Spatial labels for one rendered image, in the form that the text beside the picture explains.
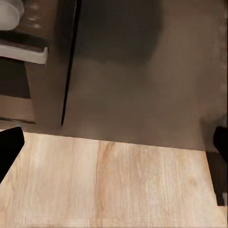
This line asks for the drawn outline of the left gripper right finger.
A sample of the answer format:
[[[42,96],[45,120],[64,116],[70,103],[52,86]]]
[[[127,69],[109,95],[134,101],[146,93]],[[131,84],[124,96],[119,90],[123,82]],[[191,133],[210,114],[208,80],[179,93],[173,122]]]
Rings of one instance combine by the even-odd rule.
[[[216,128],[213,144],[228,164],[228,128],[222,126]]]

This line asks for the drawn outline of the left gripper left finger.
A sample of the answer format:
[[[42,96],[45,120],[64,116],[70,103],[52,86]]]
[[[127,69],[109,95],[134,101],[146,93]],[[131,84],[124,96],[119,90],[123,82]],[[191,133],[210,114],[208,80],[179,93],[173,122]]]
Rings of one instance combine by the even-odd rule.
[[[0,130],[0,183],[25,143],[22,131],[20,126]]]

